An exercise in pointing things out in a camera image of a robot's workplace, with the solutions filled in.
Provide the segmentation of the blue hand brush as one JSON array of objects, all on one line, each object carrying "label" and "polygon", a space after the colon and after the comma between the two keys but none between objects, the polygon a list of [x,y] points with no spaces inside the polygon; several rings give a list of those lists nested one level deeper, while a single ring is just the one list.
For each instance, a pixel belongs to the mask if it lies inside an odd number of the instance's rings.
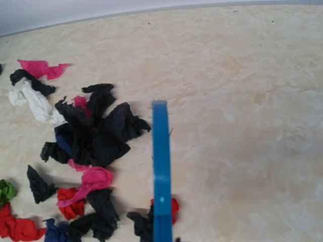
[{"label": "blue hand brush", "polygon": [[171,156],[166,101],[152,102],[153,241],[172,241]]}]

